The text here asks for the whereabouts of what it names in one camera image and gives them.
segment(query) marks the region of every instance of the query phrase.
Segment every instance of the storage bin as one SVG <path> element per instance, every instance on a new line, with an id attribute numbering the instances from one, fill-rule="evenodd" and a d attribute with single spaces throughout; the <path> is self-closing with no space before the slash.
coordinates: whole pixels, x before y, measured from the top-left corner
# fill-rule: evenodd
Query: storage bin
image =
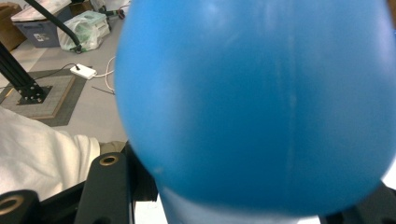
<path id="1" fill-rule="evenodd" d="M 73 17 L 69 7 L 63 7 L 58 12 L 51 13 L 61 22 L 68 21 Z M 16 18 L 11 18 L 14 25 L 21 30 L 36 48 L 53 48 L 60 46 L 56 31 L 57 27 L 51 21 L 30 21 L 31 18 L 26 18 L 26 21 L 23 21 L 21 15 L 18 15 Z"/>

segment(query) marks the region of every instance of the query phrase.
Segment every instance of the blue ball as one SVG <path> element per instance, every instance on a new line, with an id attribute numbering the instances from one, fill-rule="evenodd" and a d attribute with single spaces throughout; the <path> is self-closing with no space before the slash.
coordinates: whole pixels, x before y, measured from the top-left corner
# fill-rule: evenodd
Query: blue ball
<path id="1" fill-rule="evenodd" d="M 189 201 L 328 214 L 394 157 L 395 49 L 384 1 L 135 0 L 120 116 L 157 184 Z"/>

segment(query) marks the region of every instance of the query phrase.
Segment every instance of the white cloth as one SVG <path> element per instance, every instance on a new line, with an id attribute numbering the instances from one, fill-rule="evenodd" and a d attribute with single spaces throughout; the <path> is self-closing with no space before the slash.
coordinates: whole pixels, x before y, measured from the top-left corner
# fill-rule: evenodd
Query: white cloth
<path id="1" fill-rule="evenodd" d="M 0 107 L 0 194 L 32 189 L 45 200 L 84 181 L 99 154 L 95 138 L 58 132 Z"/>

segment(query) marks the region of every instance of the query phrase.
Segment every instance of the gray floor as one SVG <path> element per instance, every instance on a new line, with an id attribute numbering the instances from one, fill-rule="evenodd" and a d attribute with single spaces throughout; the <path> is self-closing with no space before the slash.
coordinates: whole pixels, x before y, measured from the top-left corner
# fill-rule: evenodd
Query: gray floor
<path id="1" fill-rule="evenodd" d="M 112 20 L 110 24 L 112 25 L 112 33 L 105 37 L 99 49 L 76 54 L 60 48 L 48 48 L 44 50 L 29 71 L 54 70 L 60 69 L 68 63 L 80 63 L 92 66 L 98 74 L 103 74 L 106 71 L 107 62 L 116 54 L 118 37 L 123 22 Z M 110 86 L 113 86 L 112 79 L 113 75 L 110 75 L 108 77 Z M 71 134 L 94 136 L 101 142 L 126 141 L 127 137 L 120 123 L 115 96 L 98 91 L 92 86 L 107 90 L 103 77 L 88 80 L 78 99 L 69 124 L 55 127 L 55 129 L 67 131 Z"/>

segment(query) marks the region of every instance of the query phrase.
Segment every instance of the gray carpet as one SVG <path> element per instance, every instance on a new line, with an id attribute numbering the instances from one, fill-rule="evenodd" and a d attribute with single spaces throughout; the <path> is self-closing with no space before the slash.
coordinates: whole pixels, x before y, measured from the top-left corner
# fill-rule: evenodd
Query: gray carpet
<path id="1" fill-rule="evenodd" d="M 55 71 L 29 73 L 33 78 L 43 77 L 36 81 L 39 86 L 52 87 L 42 104 L 20 105 L 21 96 L 12 87 L 7 87 L 0 93 L 0 105 L 27 118 L 39 120 L 50 127 L 67 125 L 86 79 L 73 75 L 69 69 L 46 77 Z"/>

